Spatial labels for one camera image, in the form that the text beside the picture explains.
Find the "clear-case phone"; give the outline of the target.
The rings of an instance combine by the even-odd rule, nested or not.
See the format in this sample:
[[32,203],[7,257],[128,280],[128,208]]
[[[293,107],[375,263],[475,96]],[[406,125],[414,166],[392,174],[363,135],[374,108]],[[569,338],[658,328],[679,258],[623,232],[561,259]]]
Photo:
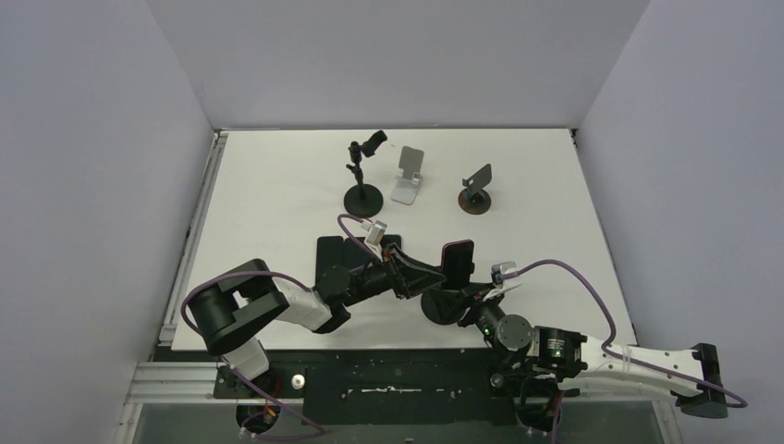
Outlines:
[[402,237],[398,234],[385,234],[381,240],[383,251],[402,251]]

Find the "black pole phone stand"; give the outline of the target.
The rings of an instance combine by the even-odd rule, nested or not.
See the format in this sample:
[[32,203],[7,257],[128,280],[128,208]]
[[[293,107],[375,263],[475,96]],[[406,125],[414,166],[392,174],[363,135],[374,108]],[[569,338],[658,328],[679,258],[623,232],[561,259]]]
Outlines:
[[421,296],[425,317],[440,326],[457,324],[470,306],[469,296],[462,290],[433,288]]
[[383,130],[376,131],[367,141],[351,142],[348,151],[350,162],[346,168],[352,173],[356,184],[344,194],[343,204],[346,211],[353,216],[370,218],[376,216],[384,204],[384,197],[374,185],[367,184],[361,169],[363,158],[375,155],[377,149],[387,141]]

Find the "black smartphone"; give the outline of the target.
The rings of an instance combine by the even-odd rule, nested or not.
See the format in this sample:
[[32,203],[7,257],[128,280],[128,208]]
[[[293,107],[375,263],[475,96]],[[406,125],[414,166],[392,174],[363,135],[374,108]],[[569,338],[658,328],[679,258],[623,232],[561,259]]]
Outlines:
[[359,237],[358,242],[349,238],[344,239],[342,247],[342,257],[340,263],[350,270],[362,269],[372,260],[371,256],[364,250],[364,237]]

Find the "white folding phone stand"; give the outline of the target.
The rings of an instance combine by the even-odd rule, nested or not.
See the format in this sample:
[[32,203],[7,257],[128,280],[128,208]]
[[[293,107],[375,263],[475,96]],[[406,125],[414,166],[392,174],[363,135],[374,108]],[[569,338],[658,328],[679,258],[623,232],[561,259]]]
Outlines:
[[391,200],[399,204],[413,205],[422,184],[424,151],[403,146],[398,159],[399,174],[391,192]]

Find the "red-edged black phone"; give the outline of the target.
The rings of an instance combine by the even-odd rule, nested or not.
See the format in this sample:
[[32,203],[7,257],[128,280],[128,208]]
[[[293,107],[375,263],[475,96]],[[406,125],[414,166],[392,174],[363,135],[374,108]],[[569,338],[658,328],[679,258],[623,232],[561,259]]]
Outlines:
[[461,290],[470,284],[475,268],[473,252],[472,240],[453,241],[443,246],[440,269],[445,276],[444,290]]

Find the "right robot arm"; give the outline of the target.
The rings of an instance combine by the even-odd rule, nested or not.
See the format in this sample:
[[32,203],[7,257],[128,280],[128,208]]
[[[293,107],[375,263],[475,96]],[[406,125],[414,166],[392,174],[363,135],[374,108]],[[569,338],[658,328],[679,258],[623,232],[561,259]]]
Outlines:
[[672,401],[682,413],[707,419],[729,415],[721,392],[717,351],[697,344],[681,351],[621,346],[579,332],[535,327],[507,314],[489,284],[460,290],[460,327],[477,327],[495,357],[495,380],[526,398],[531,393],[605,391]]

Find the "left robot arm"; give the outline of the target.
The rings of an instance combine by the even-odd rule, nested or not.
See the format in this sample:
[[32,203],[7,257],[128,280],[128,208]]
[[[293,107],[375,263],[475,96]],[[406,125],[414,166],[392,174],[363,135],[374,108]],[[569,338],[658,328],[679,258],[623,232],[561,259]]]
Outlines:
[[256,336],[272,322],[331,333],[350,319],[351,305],[388,291],[411,299],[445,280],[438,267],[409,257],[395,243],[364,266],[328,267],[312,287],[253,259],[194,288],[180,314],[208,353],[238,374],[239,387],[262,397],[273,387],[274,372]]

